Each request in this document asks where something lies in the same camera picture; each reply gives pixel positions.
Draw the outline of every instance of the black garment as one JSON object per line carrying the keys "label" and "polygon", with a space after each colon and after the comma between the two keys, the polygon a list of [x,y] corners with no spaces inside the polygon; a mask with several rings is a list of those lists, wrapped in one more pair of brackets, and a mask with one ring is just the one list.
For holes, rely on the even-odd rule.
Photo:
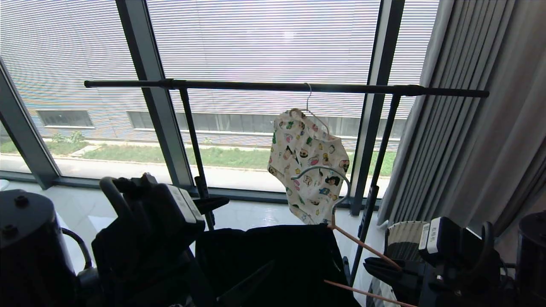
{"label": "black garment", "polygon": [[348,290],[341,254],[326,225],[218,229],[195,243],[196,259],[218,296],[275,260],[244,306],[360,306]]}

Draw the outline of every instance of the screw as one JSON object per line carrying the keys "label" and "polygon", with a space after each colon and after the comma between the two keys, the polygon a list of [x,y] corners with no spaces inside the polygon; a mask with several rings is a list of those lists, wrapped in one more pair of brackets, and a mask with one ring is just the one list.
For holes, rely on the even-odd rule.
{"label": "screw", "polygon": [[17,227],[12,224],[7,224],[6,226],[4,226],[4,228],[2,228],[2,234],[8,238],[15,236],[17,232]]}
{"label": "screw", "polygon": [[28,205],[28,198],[26,198],[24,195],[19,195],[15,197],[15,205],[18,207],[24,207]]}

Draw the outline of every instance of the black clothes rack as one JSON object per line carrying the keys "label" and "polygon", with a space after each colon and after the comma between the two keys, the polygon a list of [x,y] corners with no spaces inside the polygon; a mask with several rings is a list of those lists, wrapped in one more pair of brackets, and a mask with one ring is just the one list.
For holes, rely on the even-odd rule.
{"label": "black clothes rack", "polygon": [[[394,124],[394,117],[400,98],[402,96],[456,96],[456,97],[476,97],[484,98],[489,96],[488,91],[479,90],[457,90],[451,88],[430,88],[420,85],[353,85],[353,84],[304,84],[304,83],[258,83],[258,82],[219,82],[219,81],[190,81],[190,80],[175,80],[175,79],[163,79],[159,81],[85,81],[85,87],[161,87],[167,90],[179,90],[182,97],[182,104],[186,114],[186,121],[188,123],[189,135],[191,138],[193,151],[195,153],[195,161],[197,163],[197,169],[199,176],[195,178],[195,184],[200,198],[208,198],[208,190],[205,180],[205,172],[203,170],[203,161],[201,160],[201,154],[199,152],[199,144],[197,142],[197,134],[195,132],[195,124],[193,122],[191,107],[189,105],[189,88],[203,88],[211,90],[249,90],[249,91],[290,91],[290,92],[308,92],[309,85],[312,87],[313,92],[329,92],[329,93],[375,93],[375,94],[392,94],[392,100],[390,102],[389,114],[387,117],[387,123],[381,139],[381,145],[379,146],[379,153],[377,155],[377,162],[375,169],[373,170],[373,176],[371,180],[370,190],[366,199],[366,212],[362,216],[358,238],[364,242],[368,228],[370,226],[371,216],[373,214],[373,208],[377,200],[377,193],[379,187],[377,181],[379,179],[379,173],[381,171],[381,165],[385,152],[387,151],[387,143],[389,141],[390,131]],[[207,226],[210,230],[214,229],[214,217],[210,212],[205,215]],[[351,270],[351,278],[349,285],[354,284],[356,278],[358,264],[362,256],[362,247],[358,246],[357,254],[353,262],[353,268]]]}

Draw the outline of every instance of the sidewalk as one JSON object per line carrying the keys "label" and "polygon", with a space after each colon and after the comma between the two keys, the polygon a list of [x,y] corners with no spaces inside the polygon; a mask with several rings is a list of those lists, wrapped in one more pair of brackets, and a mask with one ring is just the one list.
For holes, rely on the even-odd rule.
{"label": "sidewalk", "polygon": [[[97,161],[75,158],[55,158],[55,162],[61,173],[69,177],[102,178],[104,176],[112,176],[130,178],[139,177],[142,173],[148,172],[155,176],[159,182],[172,183],[165,164]],[[1,155],[0,168],[14,172],[24,172],[25,170],[28,172],[23,159],[15,155]],[[208,166],[205,166],[204,169],[209,187],[285,192],[284,186],[275,177],[265,171]],[[198,174],[197,166],[191,166],[191,171],[192,176],[195,177]],[[383,197],[389,181],[390,178],[388,177],[379,179],[379,198]],[[370,177],[368,177],[366,182],[364,197],[366,197],[369,188]],[[346,193],[347,186],[344,185],[341,189],[341,195],[345,195]]]}

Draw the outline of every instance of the sheer curtain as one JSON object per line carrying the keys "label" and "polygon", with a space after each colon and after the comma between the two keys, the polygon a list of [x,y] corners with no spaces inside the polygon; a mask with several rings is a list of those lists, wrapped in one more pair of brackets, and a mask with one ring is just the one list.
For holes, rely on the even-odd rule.
{"label": "sheer curtain", "polygon": [[441,1],[422,85],[487,99],[422,97],[410,115],[381,223],[448,216],[497,235],[546,182],[542,1]]}

